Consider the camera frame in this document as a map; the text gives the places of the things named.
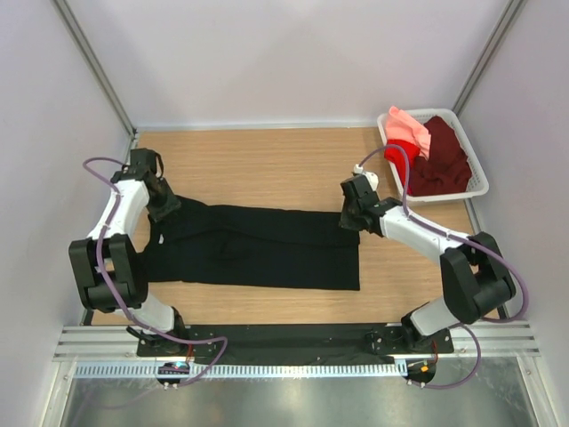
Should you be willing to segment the black t shirt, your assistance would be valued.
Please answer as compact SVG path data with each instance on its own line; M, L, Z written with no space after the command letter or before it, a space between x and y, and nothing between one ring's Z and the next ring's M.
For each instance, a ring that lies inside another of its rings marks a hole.
M150 225L139 258L148 281L357 291L359 235L334 212L206 205Z

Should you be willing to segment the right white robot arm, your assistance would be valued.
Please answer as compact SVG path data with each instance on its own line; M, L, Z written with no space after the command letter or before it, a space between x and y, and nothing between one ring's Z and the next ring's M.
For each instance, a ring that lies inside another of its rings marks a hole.
M457 233L426 220L395 198L381 199L363 173L343 181L341 190L343 229L395 240L440 269L442 296L401 319L400 340L409 351L424 350L435 334L458 324L471 325L516 295L491 235Z

